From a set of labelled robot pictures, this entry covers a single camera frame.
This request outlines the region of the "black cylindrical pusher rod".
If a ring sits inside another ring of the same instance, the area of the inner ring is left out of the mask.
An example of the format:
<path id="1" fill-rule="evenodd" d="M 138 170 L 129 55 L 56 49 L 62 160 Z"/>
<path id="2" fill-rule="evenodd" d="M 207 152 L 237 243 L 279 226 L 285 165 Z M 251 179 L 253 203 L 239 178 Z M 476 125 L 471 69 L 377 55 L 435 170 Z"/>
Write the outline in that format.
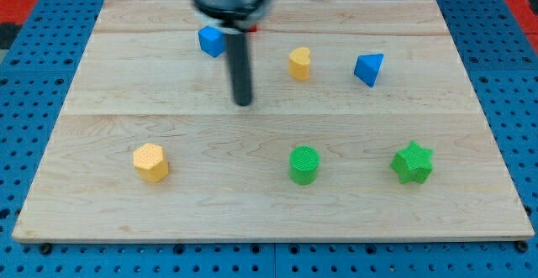
<path id="1" fill-rule="evenodd" d="M 247 35 L 226 34 L 224 43 L 234 102 L 238 106 L 249 106 L 253 93 Z"/>

